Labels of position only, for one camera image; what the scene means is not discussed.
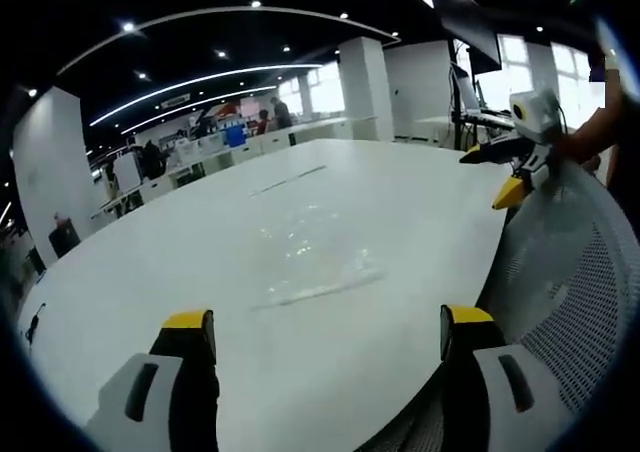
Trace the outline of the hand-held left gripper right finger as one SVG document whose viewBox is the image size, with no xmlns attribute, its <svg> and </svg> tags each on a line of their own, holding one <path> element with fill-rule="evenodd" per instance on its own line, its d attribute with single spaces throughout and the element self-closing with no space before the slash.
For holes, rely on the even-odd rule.
<svg viewBox="0 0 640 452">
<path fill-rule="evenodd" d="M 440 311 L 444 451 L 548 451 L 571 413 L 549 368 L 477 307 Z"/>
</svg>

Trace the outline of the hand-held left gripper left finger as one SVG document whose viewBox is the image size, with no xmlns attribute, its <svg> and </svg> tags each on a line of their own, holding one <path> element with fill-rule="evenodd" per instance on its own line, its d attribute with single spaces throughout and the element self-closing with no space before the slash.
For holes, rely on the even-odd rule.
<svg viewBox="0 0 640 452">
<path fill-rule="evenodd" d="M 213 312 L 175 314 L 104 384 L 84 431 L 102 451 L 217 451 L 216 365 Z"/>
</svg>

